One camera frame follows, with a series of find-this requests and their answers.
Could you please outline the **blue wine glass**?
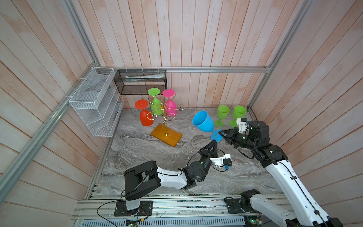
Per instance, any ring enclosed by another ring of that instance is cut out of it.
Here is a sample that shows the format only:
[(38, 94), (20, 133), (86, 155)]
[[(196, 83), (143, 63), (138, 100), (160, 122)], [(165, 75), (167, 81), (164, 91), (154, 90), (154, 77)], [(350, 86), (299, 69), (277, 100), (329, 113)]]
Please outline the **blue wine glass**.
[(193, 117), (192, 123), (203, 132), (211, 132), (211, 140), (220, 142), (223, 139), (223, 137), (219, 134), (220, 130), (214, 130), (214, 121), (207, 111), (203, 110), (197, 112)]

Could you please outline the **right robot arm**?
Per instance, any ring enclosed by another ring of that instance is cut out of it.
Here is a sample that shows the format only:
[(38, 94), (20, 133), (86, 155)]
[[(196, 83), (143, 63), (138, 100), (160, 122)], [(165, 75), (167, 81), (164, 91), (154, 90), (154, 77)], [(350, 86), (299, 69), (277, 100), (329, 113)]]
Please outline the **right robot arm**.
[(246, 148), (273, 176), (293, 208), (293, 212), (270, 202), (257, 190), (241, 194), (240, 209), (257, 211), (280, 227), (341, 227), (338, 218), (329, 214), (314, 200), (297, 174), (287, 155), (269, 142), (269, 126), (262, 121), (251, 121), (247, 132), (238, 127), (219, 131), (219, 135), (236, 149)]

